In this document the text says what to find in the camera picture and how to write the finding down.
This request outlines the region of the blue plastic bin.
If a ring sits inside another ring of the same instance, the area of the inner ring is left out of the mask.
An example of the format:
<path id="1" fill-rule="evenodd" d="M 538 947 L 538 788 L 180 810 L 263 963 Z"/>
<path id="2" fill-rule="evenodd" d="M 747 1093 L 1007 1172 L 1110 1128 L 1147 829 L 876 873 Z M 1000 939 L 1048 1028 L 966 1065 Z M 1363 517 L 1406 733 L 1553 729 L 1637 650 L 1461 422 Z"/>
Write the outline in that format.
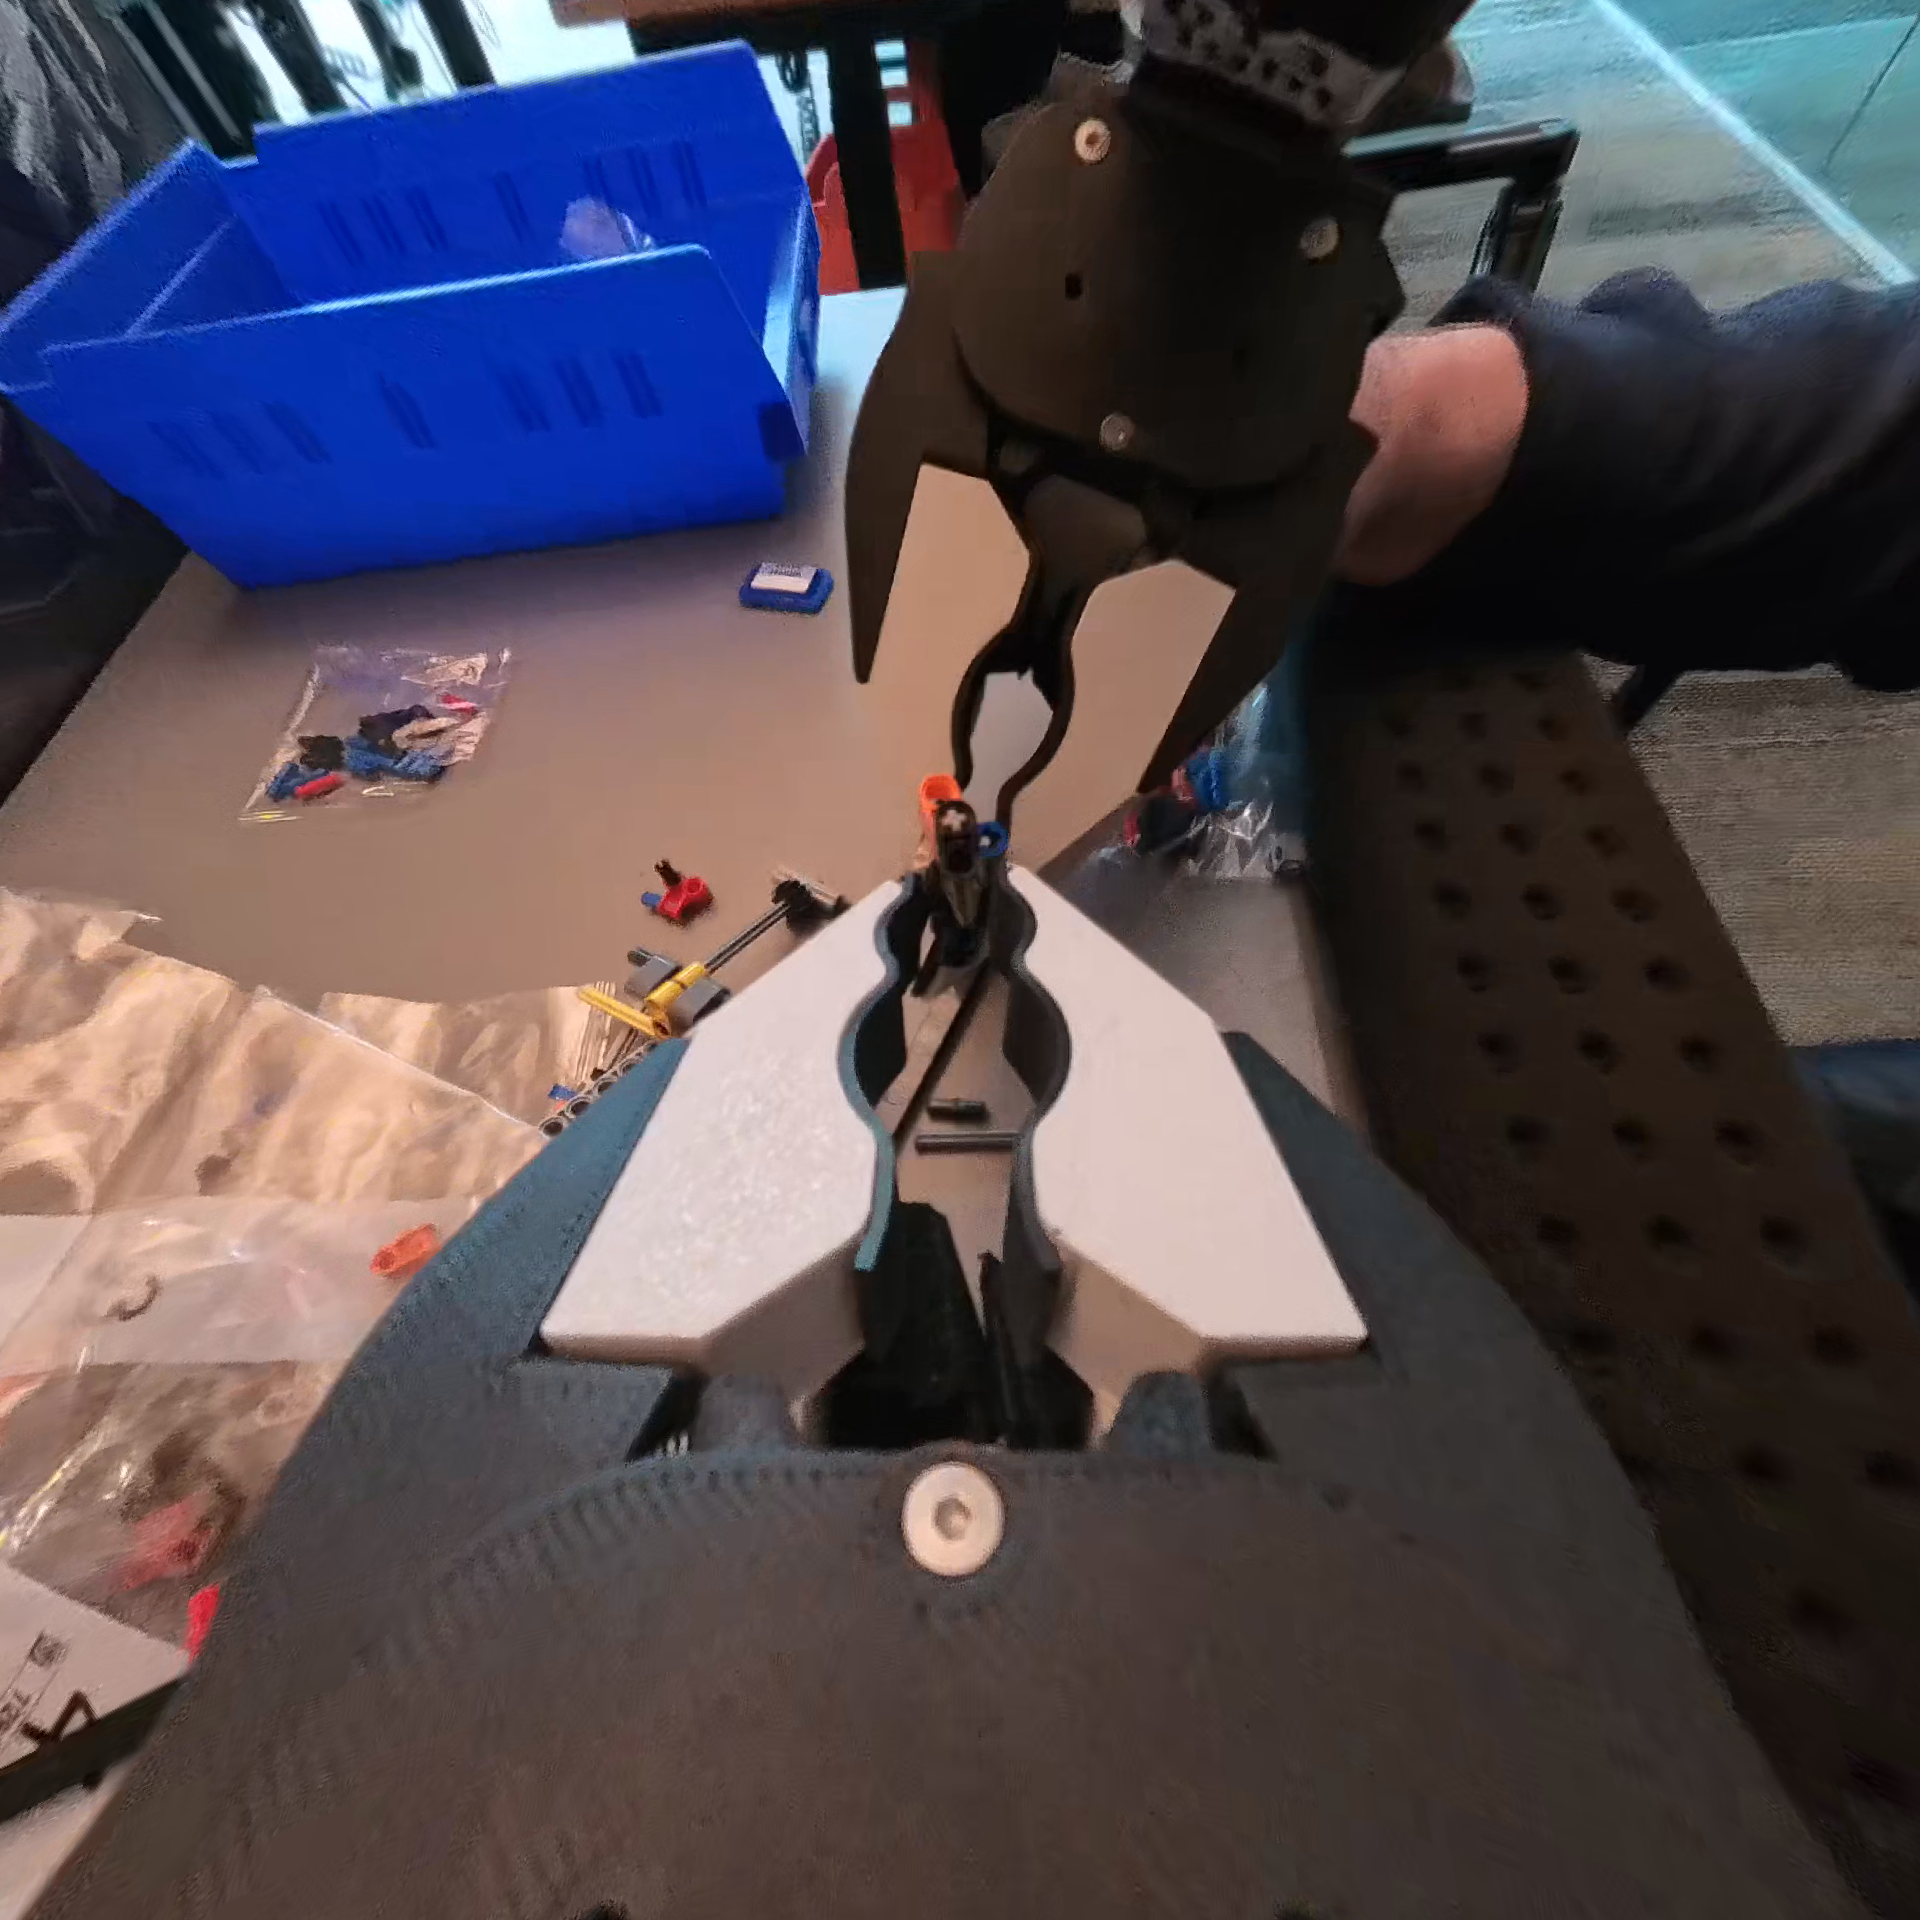
<path id="1" fill-rule="evenodd" d="M 713 42 L 187 142 L 5 314 L 5 395 L 246 589 L 771 518 L 819 254 Z"/>

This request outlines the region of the pile of clear plastic bags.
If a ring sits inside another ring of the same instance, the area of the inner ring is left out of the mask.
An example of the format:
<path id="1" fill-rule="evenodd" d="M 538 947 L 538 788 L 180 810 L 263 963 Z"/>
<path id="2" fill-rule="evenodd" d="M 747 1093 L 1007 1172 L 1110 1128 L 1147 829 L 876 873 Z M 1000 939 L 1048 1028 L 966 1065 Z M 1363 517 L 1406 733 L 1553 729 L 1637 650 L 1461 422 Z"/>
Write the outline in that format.
<path id="1" fill-rule="evenodd" d="M 538 1146 L 569 987 L 318 1010 L 5 891 L 5 1763 L 180 1678 L 405 1283 Z"/>

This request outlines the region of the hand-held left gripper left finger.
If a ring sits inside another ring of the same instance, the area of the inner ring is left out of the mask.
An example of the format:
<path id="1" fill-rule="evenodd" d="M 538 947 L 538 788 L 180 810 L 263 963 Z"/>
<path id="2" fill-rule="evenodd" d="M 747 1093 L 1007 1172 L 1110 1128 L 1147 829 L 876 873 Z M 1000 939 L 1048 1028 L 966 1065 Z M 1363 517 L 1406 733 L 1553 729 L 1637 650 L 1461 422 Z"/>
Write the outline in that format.
<path id="1" fill-rule="evenodd" d="M 654 1054 L 665 1089 L 540 1327 L 551 1353 L 773 1386 L 804 1436 L 830 1436 L 898 1192 L 881 1104 L 917 963 L 900 941 L 917 943 L 905 877 Z"/>

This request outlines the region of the small bag blue lego pieces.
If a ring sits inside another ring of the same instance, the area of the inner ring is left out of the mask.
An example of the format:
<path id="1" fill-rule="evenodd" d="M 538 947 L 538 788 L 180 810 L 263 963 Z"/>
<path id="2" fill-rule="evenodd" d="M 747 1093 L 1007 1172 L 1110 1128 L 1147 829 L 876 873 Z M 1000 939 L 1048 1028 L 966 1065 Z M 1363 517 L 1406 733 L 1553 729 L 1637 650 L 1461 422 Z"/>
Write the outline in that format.
<path id="1" fill-rule="evenodd" d="M 483 751 L 514 668 L 509 644 L 317 646 L 241 819 L 281 823 L 427 801 Z"/>

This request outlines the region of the person's right forearm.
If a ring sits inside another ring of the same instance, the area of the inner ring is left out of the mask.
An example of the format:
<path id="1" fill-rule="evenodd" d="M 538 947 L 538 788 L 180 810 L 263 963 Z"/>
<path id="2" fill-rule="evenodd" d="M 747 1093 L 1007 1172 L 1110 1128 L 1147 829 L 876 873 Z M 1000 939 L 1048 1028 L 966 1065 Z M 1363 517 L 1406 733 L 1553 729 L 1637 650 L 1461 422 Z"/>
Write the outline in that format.
<path id="1" fill-rule="evenodd" d="M 1529 406 L 1493 506 L 1419 596 L 1518 609 L 1629 666 L 1917 690 L 1915 282 L 1710 310 L 1659 271 L 1576 302 L 1483 275 L 1439 321 L 1502 328 Z"/>

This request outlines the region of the yellow grey lego assembly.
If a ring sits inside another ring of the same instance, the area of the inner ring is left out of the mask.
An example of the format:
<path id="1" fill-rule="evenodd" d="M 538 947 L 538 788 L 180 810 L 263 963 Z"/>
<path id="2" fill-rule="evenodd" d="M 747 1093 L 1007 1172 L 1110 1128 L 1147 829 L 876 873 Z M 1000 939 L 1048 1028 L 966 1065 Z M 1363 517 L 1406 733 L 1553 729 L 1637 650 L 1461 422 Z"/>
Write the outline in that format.
<path id="1" fill-rule="evenodd" d="M 586 1022 L 571 1076 L 557 1082 L 547 1117 L 538 1126 L 547 1141 L 586 1117 L 653 1052 L 688 1037 L 730 997 L 730 986 L 721 978 L 726 962 L 719 954 L 708 962 L 677 962 L 638 950 L 630 962 L 623 980 L 577 989 Z"/>

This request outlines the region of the bag red blue lego pieces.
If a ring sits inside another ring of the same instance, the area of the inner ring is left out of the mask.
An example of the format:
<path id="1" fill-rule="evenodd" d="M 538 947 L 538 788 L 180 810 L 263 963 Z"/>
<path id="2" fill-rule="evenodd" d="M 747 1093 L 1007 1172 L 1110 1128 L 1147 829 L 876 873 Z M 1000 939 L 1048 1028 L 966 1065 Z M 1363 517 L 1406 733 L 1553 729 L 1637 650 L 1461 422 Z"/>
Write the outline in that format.
<path id="1" fill-rule="evenodd" d="M 1206 880 L 1293 882 L 1310 869 L 1310 760 L 1295 705 L 1262 688 L 1160 790 L 1140 797 L 1103 851 Z"/>

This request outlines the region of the dark perforated board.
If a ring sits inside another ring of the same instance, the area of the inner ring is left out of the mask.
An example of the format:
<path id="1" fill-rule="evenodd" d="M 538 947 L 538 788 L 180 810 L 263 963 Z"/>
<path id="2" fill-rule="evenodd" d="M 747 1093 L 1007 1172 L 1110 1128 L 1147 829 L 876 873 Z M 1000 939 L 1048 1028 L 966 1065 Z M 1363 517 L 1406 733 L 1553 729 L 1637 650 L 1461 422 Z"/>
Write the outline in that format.
<path id="1" fill-rule="evenodd" d="M 1917 1916 L 1917 1309 L 1832 1130 L 1577 657 L 1347 605 L 1302 690 L 1380 1152 L 1572 1373 L 1851 1883 Z"/>

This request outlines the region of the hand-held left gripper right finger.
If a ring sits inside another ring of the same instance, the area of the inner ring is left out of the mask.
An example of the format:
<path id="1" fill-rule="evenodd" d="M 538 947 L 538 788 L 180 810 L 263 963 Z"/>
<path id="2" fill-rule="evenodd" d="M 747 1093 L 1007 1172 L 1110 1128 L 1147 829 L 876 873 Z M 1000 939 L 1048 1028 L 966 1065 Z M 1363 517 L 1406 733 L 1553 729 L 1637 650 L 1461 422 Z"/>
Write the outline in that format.
<path id="1" fill-rule="evenodd" d="M 1051 1445 L 1140 1382 L 1360 1357 L 1371 1327 L 1227 1030 L 1027 867 L 996 897 L 1003 1056 L 1027 1093 L 1001 1274 Z"/>

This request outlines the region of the black lego beam red pins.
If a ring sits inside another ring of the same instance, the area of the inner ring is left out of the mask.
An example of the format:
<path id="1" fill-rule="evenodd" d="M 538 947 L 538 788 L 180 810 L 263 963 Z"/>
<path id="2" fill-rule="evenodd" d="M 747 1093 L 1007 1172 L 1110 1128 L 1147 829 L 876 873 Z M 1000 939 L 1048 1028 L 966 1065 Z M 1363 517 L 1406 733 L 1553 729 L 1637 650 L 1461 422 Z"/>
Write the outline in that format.
<path id="1" fill-rule="evenodd" d="M 110 1772 L 150 1741 L 180 1689 L 176 1678 L 104 1715 L 77 1694 L 78 1718 L 65 1713 L 53 1731 L 32 1733 L 30 1754 L 3 1766 L 3 1824 L 77 1790 L 101 1789 Z"/>

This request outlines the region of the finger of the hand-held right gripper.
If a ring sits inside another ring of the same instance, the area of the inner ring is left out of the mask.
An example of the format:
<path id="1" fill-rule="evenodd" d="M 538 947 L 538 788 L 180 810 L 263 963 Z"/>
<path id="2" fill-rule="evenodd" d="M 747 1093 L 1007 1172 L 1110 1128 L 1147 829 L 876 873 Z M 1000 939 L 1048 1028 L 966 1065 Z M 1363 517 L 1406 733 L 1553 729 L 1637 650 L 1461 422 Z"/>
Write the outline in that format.
<path id="1" fill-rule="evenodd" d="M 1144 790 L 1232 598 L 1201 570 L 1127 572 L 1079 614 L 1064 707 L 992 679 L 992 784 L 1016 866 L 1044 869 Z"/>
<path id="2" fill-rule="evenodd" d="M 1025 544 L 992 483 L 922 467 L 881 627 L 881 740 L 909 788 L 957 773 L 990 818 L 1044 738 L 1044 694 L 1027 675 L 987 672 L 965 727 L 966 768 L 955 707 L 966 674 L 1013 620 L 1025 574 Z"/>

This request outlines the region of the person's right hand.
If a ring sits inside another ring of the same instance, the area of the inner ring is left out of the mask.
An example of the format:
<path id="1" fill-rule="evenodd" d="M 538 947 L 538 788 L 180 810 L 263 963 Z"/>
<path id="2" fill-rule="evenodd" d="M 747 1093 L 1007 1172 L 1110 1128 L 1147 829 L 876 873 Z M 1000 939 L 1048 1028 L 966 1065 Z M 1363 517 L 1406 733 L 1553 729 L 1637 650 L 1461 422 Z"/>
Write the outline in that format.
<path id="1" fill-rule="evenodd" d="M 1515 332 L 1452 323 L 1367 349 L 1350 417 L 1374 445 L 1332 572 L 1387 589 L 1452 546 L 1502 491 L 1529 411 Z"/>

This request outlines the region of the long black lego beam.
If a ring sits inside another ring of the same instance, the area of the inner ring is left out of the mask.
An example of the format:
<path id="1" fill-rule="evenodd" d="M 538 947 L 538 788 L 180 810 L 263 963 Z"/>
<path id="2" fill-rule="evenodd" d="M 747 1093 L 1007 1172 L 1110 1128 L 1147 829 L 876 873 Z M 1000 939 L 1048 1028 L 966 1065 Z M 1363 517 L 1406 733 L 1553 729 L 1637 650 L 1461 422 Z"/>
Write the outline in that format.
<path id="1" fill-rule="evenodd" d="M 878 1118 L 887 1126 L 896 1155 L 911 1152 L 917 1124 L 968 1037 L 992 980 L 989 962 L 972 967 L 946 967 L 918 991 L 907 982 L 900 995 L 900 1037 L 904 1063 L 874 1100 Z"/>

